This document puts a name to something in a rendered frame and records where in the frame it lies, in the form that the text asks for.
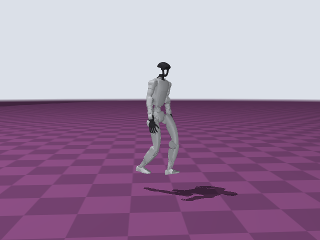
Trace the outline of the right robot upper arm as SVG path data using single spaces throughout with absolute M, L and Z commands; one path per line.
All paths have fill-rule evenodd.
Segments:
M 147 91 L 147 96 L 146 96 L 146 100 L 148 97 L 152 97 L 152 95 L 154 94 L 154 90 L 155 87 L 158 84 L 158 80 L 154 79 L 154 80 L 150 80 L 148 82 L 148 91 Z M 154 99 L 152 98 L 152 103 L 154 102 Z

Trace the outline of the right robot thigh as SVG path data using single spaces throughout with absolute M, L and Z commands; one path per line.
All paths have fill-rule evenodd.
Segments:
M 158 120 L 156 119 L 156 117 L 154 116 L 154 122 L 157 124 L 157 126 L 159 127 L 157 127 L 157 126 L 155 126 L 155 128 L 156 128 L 156 130 L 158 131 L 158 132 L 156 132 L 155 131 L 155 128 L 154 128 L 154 131 L 156 132 L 156 133 L 150 133 L 151 134 L 151 139 L 152 139 L 152 143 L 153 143 L 153 146 L 151 146 L 151 147 L 153 147 L 154 148 L 154 150 L 155 150 L 155 154 L 157 154 L 158 152 L 159 152 L 159 149 L 160 149 L 160 145 L 161 145 L 161 129 L 160 129 L 160 125 L 159 125 L 159 122 L 158 122 Z M 147 120 L 147 126 L 149 127 L 149 123 L 150 123 L 150 121 L 149 120 Z M 153 129 L 152 129 L 152 131 L 153 131 Z M 152 132 L 151 131 L 151 132 Z M 153 132 L 154 132 L 153 131 Z M 150 147 L 150 148 L 151 148 Z M 154 154 L 154 155 L 155 155 Z

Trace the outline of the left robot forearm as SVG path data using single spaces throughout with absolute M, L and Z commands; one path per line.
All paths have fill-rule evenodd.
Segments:
M 166 114 L 171 114 L 172 113 L 170 105 L 171 105 L 171 101 L 168 102 L 168 103 L 165 103 L 165 105 L 164 105 L 165 106 L 165 110 L 166 110 Z

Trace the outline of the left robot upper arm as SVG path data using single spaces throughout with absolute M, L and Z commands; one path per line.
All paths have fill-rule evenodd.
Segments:
M 171 86 L 172 86 L 172 83 L 169 82 L 168 91 L 167 91 L 167 95 L 166 95 L 166 99 L 165 99 L 165 102 L 164 102 L 164 103 L 169 103 L 169 102 L 171 101 L 170 98 L 169 98 Z

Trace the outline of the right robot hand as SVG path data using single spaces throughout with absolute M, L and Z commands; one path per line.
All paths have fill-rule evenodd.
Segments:
M 150 133 L 155 133 L 156 134 L 156 132 L 158 133 L 158 131 L 157 131 L 157 129 L 156 129 L 156 126 L 157 126 L 157 124 L 154 122 L 154 115 L 152 115 L 152 119 L 148 119 L 148 121 L 150 121 L 149 122 L 149 131 L 150 131 Z M 157 128 L 159 129 L 159 127 L 157 126 Z M 156 131 L 156 132 L 155 132 Z

